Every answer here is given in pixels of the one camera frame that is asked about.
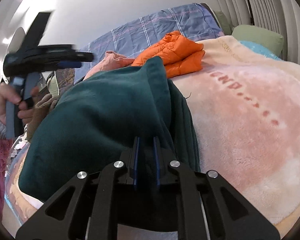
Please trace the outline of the left hand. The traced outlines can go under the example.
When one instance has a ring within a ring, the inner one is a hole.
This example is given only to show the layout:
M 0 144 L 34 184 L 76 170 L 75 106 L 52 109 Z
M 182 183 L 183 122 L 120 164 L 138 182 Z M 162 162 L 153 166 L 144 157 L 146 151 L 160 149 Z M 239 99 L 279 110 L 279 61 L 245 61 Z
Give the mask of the left hand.
M 21 100 L 20 95 L 16 90 L 6 83 L 0 84 L 0 122 L 6 124 L 6 102 L 10 102 L 17 106 L 18 118 L 23 121 L 23 124 L 28 124 L 32 121 L 34 115 L 34 109 L 29 108 L 25 101 Z

